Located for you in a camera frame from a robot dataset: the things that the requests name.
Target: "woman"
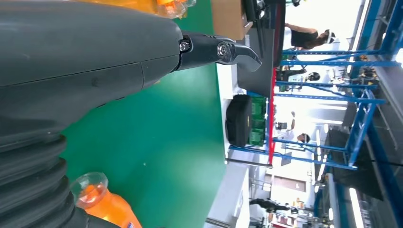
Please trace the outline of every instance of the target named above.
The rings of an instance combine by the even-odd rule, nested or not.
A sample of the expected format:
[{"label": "woman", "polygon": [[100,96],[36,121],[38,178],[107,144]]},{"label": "woman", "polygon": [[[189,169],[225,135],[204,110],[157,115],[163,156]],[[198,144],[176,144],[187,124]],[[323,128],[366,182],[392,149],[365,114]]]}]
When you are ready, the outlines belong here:
[{"label": "woman", "polygon": [[291,45],[298,50],[310,50],[323,44],[331,44],[336,39],[336,35],[329,29],[319,35],[314,28],[304,28],[288,23],[286,27],[291,29]]}]

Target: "black bag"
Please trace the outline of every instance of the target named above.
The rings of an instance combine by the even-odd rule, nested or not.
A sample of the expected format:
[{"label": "black bag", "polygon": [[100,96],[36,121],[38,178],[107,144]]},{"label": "black bag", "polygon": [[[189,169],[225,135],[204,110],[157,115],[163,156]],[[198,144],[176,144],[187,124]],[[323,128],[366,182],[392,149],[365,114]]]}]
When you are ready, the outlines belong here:
[{"label": "black bag", "polygon": [[248,143],[252,124],[252,99],[249,95],[235,95],[227,108],[228,141],[243,147]]}]

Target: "bolt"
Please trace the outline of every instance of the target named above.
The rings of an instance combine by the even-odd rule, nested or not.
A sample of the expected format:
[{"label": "bolt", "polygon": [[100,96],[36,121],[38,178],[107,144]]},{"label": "bolt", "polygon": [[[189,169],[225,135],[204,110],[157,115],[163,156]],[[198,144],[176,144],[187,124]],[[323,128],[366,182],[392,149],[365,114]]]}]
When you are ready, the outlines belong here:
[{"label": "bolt", "polygon": [[187,51],[189,49],[189,44],[186,42],[182,42],[179,44],[180,51]]},{"label": "bolt", "polygon": [[225,45],[224,45],[224,44],[218,45],[218,47],[217,47],[217,54],[218,54],[219,56],[225,55]]}]

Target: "cardboard box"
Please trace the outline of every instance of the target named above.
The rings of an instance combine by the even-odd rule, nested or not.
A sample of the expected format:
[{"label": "cardboard box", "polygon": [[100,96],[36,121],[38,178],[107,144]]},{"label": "cardboard box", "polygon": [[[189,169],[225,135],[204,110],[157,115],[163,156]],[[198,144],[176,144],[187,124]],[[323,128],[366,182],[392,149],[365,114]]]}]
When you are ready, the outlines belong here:
[{"label": "cardboard box", "polygon": [[214,33],[234,40],[242,40],[252,27],[246,20],[242,0],[211,0]]}]

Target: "green table surface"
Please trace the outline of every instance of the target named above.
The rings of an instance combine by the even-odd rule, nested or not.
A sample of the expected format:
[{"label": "green table surface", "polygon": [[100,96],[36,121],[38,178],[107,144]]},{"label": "green table surface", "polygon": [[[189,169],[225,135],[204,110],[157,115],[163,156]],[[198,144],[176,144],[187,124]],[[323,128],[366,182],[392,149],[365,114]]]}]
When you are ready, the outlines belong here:
[{"label": "green table surface", "polygon": [[[210,1],[198,1],[176,22],[212,34]],[[167,75],[91,111],[63,134],[70,181],[105,173],[144,228],[203,226],[225,172],[214,64]]]}]

